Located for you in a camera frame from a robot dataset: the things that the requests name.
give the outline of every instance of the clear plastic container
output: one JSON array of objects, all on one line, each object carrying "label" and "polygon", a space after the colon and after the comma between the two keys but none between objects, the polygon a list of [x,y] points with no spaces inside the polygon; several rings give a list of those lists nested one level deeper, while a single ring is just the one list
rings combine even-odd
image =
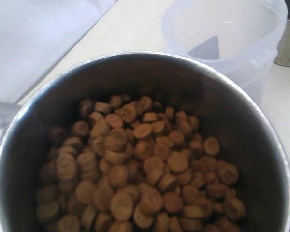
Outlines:
[{"label": "clear plastic container", "polygon": [[166,51],[213,67],[260,104],[286,20],[284,0],[177,0],[162,33]]}]

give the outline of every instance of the pot rim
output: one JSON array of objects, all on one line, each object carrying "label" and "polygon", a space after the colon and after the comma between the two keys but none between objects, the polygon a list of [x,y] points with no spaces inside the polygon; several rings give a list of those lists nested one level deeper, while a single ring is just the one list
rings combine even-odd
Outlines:
[{"label": "pot rim", "polygon": [[[2,140],[2,144],[0,146],[0,163],[2,162],[2,156],[3,154],[3,147],[9,140],[9,137],[11,137],[14,133],[14,127],[18,123],[18,121],[22,118],[23,115],[26,114],[28,110],[30,110],[31,105],[33,105],[36,100],[38,100],[44,93],[46,93],[49,89],[53,88],[57,83],[62,81],[69,73],[76,71],[78,68],[81,68],[82,66],[89,65],[91,63],[94,63],[96,61],[102,61],[102,60],[107,60],[110,58],[115,58],[115,57],[125,57],[125,56],[130,56],[130,55],[144,55],[144,56],[160,56],[160,57],[165,57],[165,58],[171,58],[171,59],[177,59],[177,60],[182,60],[183,62],[190,63],[191,65],[198,66],[200,69],[202,69],[205,73],[210,78],[218,78],[221,82],[223,82],[225,85],[229,85],[235,92],[237,92],[241,98],[246,101],[249,105],[249,108],[251,111],[254,111],[255,115],[259,118],[260,121],[264,123],[264,125],[267,127],[269,131],[269,135],[272,137],[273,141],[275,144],[277,144],[277,149],[280,154],[280,158],[283,160],[283,167],[284,167],[284,173],[285,173],[285,178],[287,180],[286,182],[286,188],[288,190],[288,213],[285,218],[285,225],[284,225],[284,230],[283,232],[289,232],[290,231],[290,168],[288,164],[288,158],[285,154],[285,151],[283,149],[283,146],[280,142],[280,139],[275,132],[273,126],[263,113],[263,111],[256,105],[256,103],[238,86],[236,85],[233,81],[228,79],[225,75],[222,73],[218,72],[217,70],[200,63],[194,59],[190,59],[187,57],[175,55],[175,54],[170,54],[170,53],[164,53],[164,52],[157,52],[157,51],[128,51],[128,52],[118,52],[118,53],[111,53],[108,55],[103,55],[99,56],[96,58],[88,59],[86,61],[80,62],[71,68],[69,68],[66,71],[61,72],[60,74],[56,75],[52,80],[50,80],[48,83],[46,83],[41,89],[39,89],[19,110],[17,115],[14,117],[12,120],[11,124],[9,125],[6,134]],[[1,213],[0,213],[0,232],[4,232],[2,223],[1,223]]]}]

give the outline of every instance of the white surface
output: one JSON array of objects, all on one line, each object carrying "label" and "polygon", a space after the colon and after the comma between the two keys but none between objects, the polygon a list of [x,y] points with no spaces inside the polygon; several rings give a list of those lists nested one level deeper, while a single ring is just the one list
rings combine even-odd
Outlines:
[{"label": "white surface", "polygon": [[16,102],[115,0],[0,0],[0,101]]},{"label": "white surface", "polygon": [[172,53],[220,71],[260,104],[286,20],[284,0],[177,0],[162,34]]},{"label": "white surface", "polygon": [[[20,104],[56,75],[81,61],[119,51],[160,51],[166,46],[160,22],[173,1],[119,0]],[[262,108],[276,128],[290,160],[290,68],[272,67]]]}]

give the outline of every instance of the white countertop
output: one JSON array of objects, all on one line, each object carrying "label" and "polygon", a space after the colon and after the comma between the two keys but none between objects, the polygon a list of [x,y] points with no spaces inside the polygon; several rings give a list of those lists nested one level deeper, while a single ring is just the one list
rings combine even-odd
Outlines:
[{"label": "white countertop", "polygon": [[[71,66],[108,53],[161,51],[165,42],[161,19],[174,0],[119,0],[115,6],[19,103],[25,103],[45,83]],[[261,105],[278,132],[290,161],[290,68],[273,65]]]}]

